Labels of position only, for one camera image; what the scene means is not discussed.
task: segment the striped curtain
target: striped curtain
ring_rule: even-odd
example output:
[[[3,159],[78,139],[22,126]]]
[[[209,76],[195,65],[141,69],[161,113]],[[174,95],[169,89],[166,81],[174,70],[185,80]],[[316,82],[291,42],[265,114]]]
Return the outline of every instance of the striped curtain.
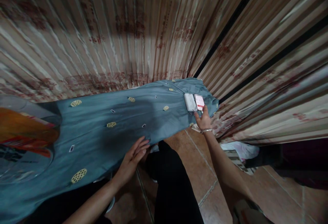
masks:
[[[250,0],[199,78],[226,99],[327,14],[328,0]],[[220,105],[216,137],[251,144],[327,137],[327,54],[324,28]]]
[[[0,92],[46,102],[185,78],[239,2],[0,0]]]

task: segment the bracelet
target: bracelet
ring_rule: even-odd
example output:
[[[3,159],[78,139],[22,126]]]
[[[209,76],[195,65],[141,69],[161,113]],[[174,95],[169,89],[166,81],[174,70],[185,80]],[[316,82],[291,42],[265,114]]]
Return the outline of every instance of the bracelet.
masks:
[[[207,132],[207,131],[213,131],[213,130],[211,128],[204,129],[204,130],[201,130],[201,134],[204,134],[204,132]]]

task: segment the tiled floor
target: tiled floor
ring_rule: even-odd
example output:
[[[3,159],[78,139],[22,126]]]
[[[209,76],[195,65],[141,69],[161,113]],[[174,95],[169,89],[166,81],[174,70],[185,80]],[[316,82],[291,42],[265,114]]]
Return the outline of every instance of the tiled floor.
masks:
[[[188,128],[165,141],[181,157],[204,222],[232,223],[203,135]],[[328,191],[283,179],[271,167],[259,168],[253,176],[240,174],[256,203],[274,223],[328,223]],[[113,224],[153,223],[156,192],[157,184],[139,167],[116,195],[116,203],[106,216]]]

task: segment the floral pattern curtain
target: floral pattern curtain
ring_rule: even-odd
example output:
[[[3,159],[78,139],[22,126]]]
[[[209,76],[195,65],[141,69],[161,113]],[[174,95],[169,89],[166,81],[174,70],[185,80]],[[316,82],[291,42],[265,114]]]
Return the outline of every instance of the floral pattern curtain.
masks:
[[[327,14],[328,0],[251,0],[199,78],[220,99]],[[326,137],[327,39],[325,28],[225,100],[213,117],[216,137],[252,144]]]
[[[185,78],[239,2],[0,0],[0,93],[46,102]]]

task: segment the hand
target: hand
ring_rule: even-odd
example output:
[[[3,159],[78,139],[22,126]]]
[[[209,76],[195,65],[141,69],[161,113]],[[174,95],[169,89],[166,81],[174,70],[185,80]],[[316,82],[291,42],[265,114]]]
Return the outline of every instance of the hand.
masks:
[[[137,165],[146,153],[146,149],[150,146],[147,143],[149,140],[144,140],[144,136],[139,138],[130,150],[125,154],[123,162],[113,177],[112,181],[115,182],[118,188],[124,186],[134,175]]]
[[[198,116],[198,113],[196,111],[194,112],[194,115],[200,130],[211,128],[211,118],[209,117],[207,106],[204,106],[203,115],[201,118]]]

